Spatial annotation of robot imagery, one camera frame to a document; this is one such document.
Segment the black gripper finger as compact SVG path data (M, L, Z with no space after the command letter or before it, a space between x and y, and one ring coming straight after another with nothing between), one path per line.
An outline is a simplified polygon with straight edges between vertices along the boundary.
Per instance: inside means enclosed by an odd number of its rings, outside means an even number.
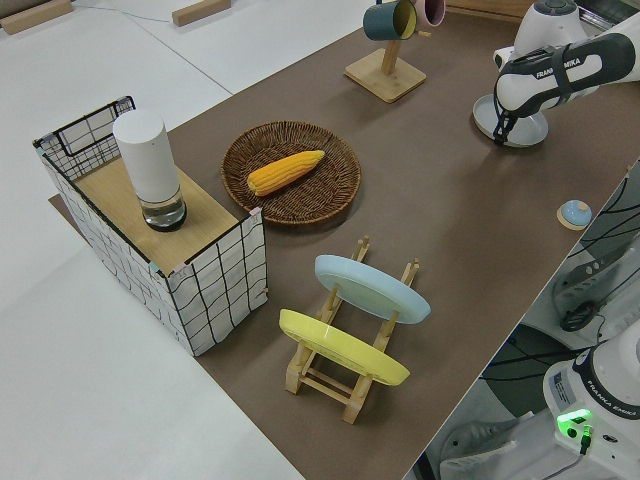
M501 112L498 115L497 125L493 131L494 142L504 145L508 141L509 134L515 126L515 117L510 112Z

